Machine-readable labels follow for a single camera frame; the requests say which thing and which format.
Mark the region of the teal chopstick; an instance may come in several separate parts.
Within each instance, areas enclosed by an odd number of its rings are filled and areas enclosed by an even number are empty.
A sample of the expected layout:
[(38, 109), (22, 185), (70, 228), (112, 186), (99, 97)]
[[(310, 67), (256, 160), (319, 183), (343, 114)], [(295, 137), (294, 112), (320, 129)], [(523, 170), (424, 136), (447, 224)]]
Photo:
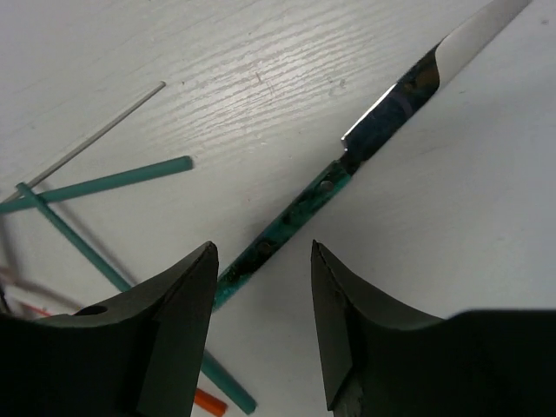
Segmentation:
[[(120, 292), (132, 288), (114, 268), (112, 268), (73, 228), (71, 228), (48, 203), (35, 194), (31, 187), (20, 182), (16, 185), (20, 194), (31, 202), (54, 227), (61, 233), (114, 287)], [(203, 352), (202, 373), (211, 380), (235, 405), (246, 415), (251, 415), (257, 408), (255, 399), (208, 351)]]
[(139, 182), (179, 174), (190, 171), (193, 168), (193, 159), (190, 156), (181, 156), (86, 182), (75, 183), (59, 189), (51, 189), (38, 194), (38, 196), (46, 202), (63, 202), (86, 195), (127, 187)]

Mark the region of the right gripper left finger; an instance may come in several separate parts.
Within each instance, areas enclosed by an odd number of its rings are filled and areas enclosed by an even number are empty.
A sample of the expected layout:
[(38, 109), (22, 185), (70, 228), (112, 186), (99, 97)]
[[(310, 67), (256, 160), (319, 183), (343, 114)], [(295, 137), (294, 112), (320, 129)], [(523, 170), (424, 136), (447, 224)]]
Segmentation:
[(75, 314), (3, 315), (2, 415), (189, 415), (217, 272), (217, 247), (206, 242)]

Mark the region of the pink handled knife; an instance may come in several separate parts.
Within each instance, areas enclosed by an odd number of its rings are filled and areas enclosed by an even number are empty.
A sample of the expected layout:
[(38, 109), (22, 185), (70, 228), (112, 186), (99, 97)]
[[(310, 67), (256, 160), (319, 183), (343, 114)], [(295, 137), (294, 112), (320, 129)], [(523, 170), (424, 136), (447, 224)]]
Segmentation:
[(29, 294), (34, 294), (35, 297), (43, 301), (52, 301), (58, 307), (64, 306), (74, 312), (79, 310), (82, 305), (70, 298), (56, 293), (54, 290), (42, 287), (34, 282), (25, 281), (17, 278), (15, 273), (8, 267), (1, 267), (1, 283), (9, 288), (19, 288), (21, 291), (26, 291)]

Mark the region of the green handled knife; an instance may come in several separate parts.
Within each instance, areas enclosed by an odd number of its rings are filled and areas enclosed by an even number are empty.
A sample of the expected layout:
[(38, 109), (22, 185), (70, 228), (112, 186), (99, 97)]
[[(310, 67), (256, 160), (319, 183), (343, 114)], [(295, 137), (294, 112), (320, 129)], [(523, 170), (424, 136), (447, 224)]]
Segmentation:
[(341, 137), (341, 157), (329, 163), (220, 274), (213, 308), (221, 308), (234, 296), (528, 4), (525, 0), (488, 3), (444, 36), (389, 87)]

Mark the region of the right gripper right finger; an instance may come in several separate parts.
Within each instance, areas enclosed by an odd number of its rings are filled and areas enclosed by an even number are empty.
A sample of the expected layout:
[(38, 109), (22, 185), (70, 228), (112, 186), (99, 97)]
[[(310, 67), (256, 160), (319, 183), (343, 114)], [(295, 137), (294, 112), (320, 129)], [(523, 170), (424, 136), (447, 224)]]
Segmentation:
[(314, 318), (335, 416), (552, 416), (555, 313), (468, 310), (442, 319), (311, 253)]

